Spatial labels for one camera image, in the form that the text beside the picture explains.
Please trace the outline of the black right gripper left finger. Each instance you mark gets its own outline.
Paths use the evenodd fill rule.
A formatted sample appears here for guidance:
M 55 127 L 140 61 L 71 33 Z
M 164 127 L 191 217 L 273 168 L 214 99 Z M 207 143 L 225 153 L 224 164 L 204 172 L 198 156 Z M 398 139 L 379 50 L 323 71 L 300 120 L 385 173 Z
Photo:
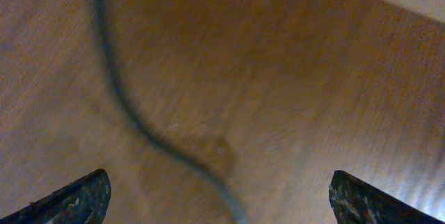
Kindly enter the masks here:
M 100 168 L 3 217 L 1 224 L 101 224 L 110 199 L 111 183 Z

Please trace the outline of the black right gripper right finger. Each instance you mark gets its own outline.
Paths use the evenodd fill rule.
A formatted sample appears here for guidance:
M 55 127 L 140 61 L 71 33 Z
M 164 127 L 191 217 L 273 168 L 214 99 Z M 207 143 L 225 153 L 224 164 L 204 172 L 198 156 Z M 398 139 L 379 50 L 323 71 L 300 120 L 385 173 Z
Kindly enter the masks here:
M 342 224 L 444 224 L 343 171 L 334 171 L 329 201 Z

